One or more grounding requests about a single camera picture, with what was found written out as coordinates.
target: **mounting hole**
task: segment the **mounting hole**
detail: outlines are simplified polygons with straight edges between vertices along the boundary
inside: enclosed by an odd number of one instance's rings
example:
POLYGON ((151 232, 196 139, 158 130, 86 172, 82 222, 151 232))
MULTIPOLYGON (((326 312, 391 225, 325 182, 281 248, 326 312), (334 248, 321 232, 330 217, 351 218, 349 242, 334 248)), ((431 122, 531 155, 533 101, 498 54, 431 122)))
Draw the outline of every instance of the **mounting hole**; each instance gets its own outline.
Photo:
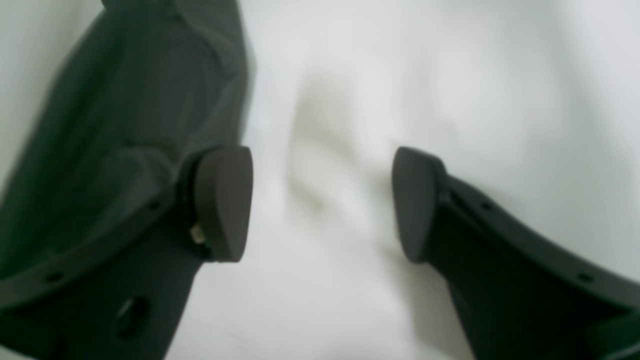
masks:
POLYGON ((47 284, 52 284, 54 282, 62 280, 63 277, 64 275, 62 275, 61 272, 54 272, 53 274, 47 275, 47 277, 44 278, 44 282, 46 282, 47 284))
POLYGON ((588 282, 588 283, 593 282, 593 276, 589 274, 585 274, 584 272, 581 272, 578 274, 578 279, 580 279, 580 281, 583 281, 583 282, 588 282))
POLYGON ((148 318, 149 301, 143 297, 127 299, 116 315, 116 334, 122 339, 131 339, 142 331, 148 318))

